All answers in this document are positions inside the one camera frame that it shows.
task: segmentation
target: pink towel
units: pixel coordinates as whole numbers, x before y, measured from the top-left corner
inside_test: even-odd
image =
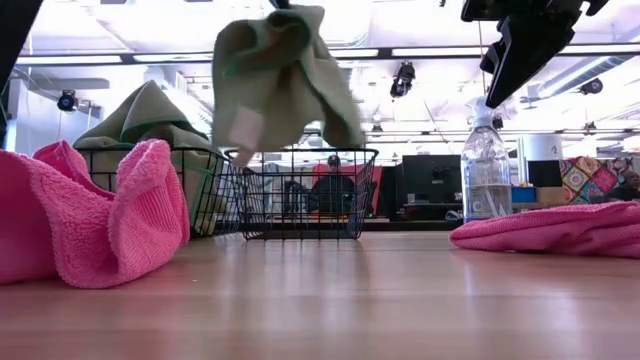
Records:
[[[449,240],[472,250],[640,258],[640,204],[564,206],[471,222]]]
[[[135,280],[189,239],[187,206],[170,149],[139,143],[118,168],[116,194],[95,186],[66,142],[31,159],[0,152],[0,283],[59,275],[80,288]]]

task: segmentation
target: wood grain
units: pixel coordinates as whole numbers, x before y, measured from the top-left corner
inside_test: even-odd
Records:
[[[640,359],[640,263],[446,233],[193,242],[134,283],[0,288],[2,359]]]

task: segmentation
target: green cloth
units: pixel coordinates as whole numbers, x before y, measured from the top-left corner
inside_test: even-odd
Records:
[[[191,225],[201,235],[212,235],[216,217],[226,210],[224,200],[231,197],[216,192],[215,176],[226,170],[218,160],[220,158],[210,152],[218,155],[220,152],[205,134],[193,128],[154,81],[129,95],[113,114],[80,136],[73,146],[84,155],[93,181],[106,190],[116,191],[118,164],[135,143],[148,139],[165,140],[172,148],[202,149],[184,151],[184,156],[182,151],[172,151],[171,160],[178,172],[185,168],[184,176],[179,178],[189,206]],[[209,193],[212,181],[214,186]],[[231,191],[231,187],[225,188],[226,192]]]
[[[263,20],[234,21],[218,34],[212,69],[216,144],[277,151],[297,143],[305,125],[322,120],[331,146],[363,145],[358,108],[319,36],[323,18],[322,7],[294,6]],[[229,136],[241,109],[261,115],[253,148]]]

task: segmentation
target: blue box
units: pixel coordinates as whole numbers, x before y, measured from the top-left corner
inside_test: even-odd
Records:
[[[534,203],[536,202],[536,188],[534,187],[511,187],[511,202],[514,203]]]

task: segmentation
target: wire basket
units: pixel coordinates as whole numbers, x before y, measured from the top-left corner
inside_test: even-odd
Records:
[[[234,158],[237,151],[226,154]],[[236,182],[245,239],[358,239],[373,215],[377,155],[373,149],[255,155]],[[339,166],[333,166],[336,158]]]
[[[89,175],[101,188],[116,191],[116,172],[120,160],[131,148],[78,149],[84,156]],[[187,200],[191,237],[216,236],[237,232],[240,217],[234,181],[239,169],[207,149],[176,147],[171,151],[173,163]]]

